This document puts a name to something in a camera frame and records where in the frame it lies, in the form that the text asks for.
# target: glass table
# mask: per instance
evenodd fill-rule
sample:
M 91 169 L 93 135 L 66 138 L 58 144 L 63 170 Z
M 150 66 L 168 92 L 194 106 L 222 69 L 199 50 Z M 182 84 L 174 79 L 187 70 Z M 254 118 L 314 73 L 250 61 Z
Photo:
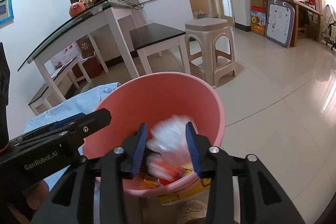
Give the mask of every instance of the glass table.
M 65 101 L 64 95 L 49 75 L 44 64 L 74 41 L 88 35 L 97 58 L 100 60 L 105 72 L 108 72 L 109 70 L 100 54 L 98 46 L 91 35 L 93 31 L 108 25 L 132 79 L 139 77 L 139 73 L 130 54 L 130 51 L 133 51 L 134 48 L 132 45 L 127 45 L 118 22 L 118 20 L 122 18 L 129 17 L 131 27 L 135 29 L 136 24 L 131 9 L 131 5 L 121 0 L 102 0 L 96 3 L 52 32 L 27 57 L 17 71 L 21 70 L 25 65 L 35 62 L 44 80 L 52 89 L 53 93 L 55 93 L 56 98 L 60 102 Z

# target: pomegranate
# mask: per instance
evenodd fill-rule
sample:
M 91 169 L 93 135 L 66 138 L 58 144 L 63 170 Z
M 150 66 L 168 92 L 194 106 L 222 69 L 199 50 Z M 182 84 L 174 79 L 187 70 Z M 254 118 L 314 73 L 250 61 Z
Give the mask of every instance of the pomegranate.
M 69 15 L 71 17 L 75 17 L 76 15 L 80 14 L 81 12 L 85 11 L 85 6 L 81 2 L 72 3 L 69 9 Z

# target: pink bucket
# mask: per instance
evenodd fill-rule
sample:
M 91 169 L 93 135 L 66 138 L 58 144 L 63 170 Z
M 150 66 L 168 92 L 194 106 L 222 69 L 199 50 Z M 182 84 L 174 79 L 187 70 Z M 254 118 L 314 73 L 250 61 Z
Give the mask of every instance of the pink bucket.
M 85 139 L 84 155 L 89 159 L 104 156 L 122 145 L 144 122 L 150 130 L 155 124 L 172 115 L 190 116 L 198 134 L 207 136 L 212 145 L 221 146 L 225 130 L 222 102 L 203 80 L 179 72 L 160 72 L 145 75 L 117 88 L 96 108 L 106 108 L 112 116 L 111 124 Z M 197 174 L 189 175 L 156 189 L 143 183 L 139 174 L 134 180 L 124 180 L 126 194 L 148 197 L 188 191 L 198 183 Z

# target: chair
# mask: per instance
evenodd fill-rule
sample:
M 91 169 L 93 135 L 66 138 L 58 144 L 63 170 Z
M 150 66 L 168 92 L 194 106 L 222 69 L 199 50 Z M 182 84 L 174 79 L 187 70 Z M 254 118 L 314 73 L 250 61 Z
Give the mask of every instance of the chair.
M 187 48 L 184 41 L 184 31 L 165 25 L 152 23 L 130 31 L 134 49 L 138 52 L 145 73 L 151 74 L 147 56 L 178 46 L 181 54 L 184 72 L 190 74 Z
M 83 75 L 85 76 L 86 80 L 88 83 L 91 83 L 91 79 L 86 73 L 82 60 L 80 60 L 79 57 L 76 57 L 73 59 L 71 62 L 68 64 L 64 65 L 62 68 L 59 69 L 59 71 L 56 73 L 56 75 L 53 77 L 54 82 L 56 85 L 58 85 L 62 79 L 67 75 L 71 82 L 75 85 L 77 89 L 79 89 L 79 85 L 77 83 L 77 80 L 72 72 L 72 68 L 78 64 L 80 69 L 83 72 Z M 48 97 L 51 95 L 52 89 L 48 86 L 47 83 L 45 83 L 40 90 L 35 94 L 35 96 L 32 98 L 32 100 L 29 102 L 29 107 L 31 110 L 36 114 L 39 115 L 40 113 L 38 112 L 38 107 L 41 105 L 44 105 L 47 109 L 53 108 L 53 106 L 49 103 Z
M 185 24 L 185 42 L 187 44 L 188 59 L 192 74 L 197 75 L 209 85 L 217 87 L 219 79 L 232 71 L 235 76 L 235 51 L 233 37 L 228 21 L 218 18 L 202 18 L 189 21 Z M 230 53 L 216 49 L 216 42 L 220 37 L 227 37 L 230 44 Z M 200 45 L 201 51 L 191 55 L 189 40 L 194 38 Z M 203 63 L 192 63 L 202 57 Z

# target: plastic stool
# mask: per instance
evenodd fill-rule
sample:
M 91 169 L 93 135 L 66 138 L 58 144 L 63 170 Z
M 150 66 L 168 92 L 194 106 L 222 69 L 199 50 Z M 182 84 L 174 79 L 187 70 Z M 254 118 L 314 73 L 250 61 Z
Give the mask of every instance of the plastic stool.
M 185 24 L 185 41 L 187 44 L 188 59 L 192 74 L 200 77 L 211 86 L 218 86 L 218 80 L 232 71 L 235 76 L 235 51 L 230 26 L 225 19 L 202 18 L 189 21 Z M 230 53 L 216 49 L 216 42 L 220 37 L 227 37 L 230 43 Z M 190 54 L 190 38 L 198 41 L 201 51 Z M 218 63 L 218 56 L 225 57 L 228 62 Z M 192 63 L 202 57 L 202 65 Z

